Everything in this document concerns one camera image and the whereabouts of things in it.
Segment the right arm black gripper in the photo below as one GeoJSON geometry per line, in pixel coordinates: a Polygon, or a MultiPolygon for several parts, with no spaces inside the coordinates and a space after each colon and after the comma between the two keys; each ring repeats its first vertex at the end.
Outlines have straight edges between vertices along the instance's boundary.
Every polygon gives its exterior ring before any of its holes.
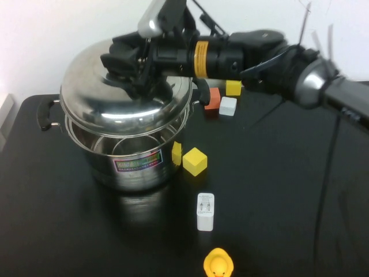
{"type": "Polygon", "coordinates": [[[149,87],[162,76],[192,77],[191,39],[191,28],[165,33],[158,27],[139,27],[138,32],[112,38],[109,52],[100,60],[109,73],[137,77],[139,87],[149,87]],[[145,55],[140,73],[138,55],[145,55]]]}

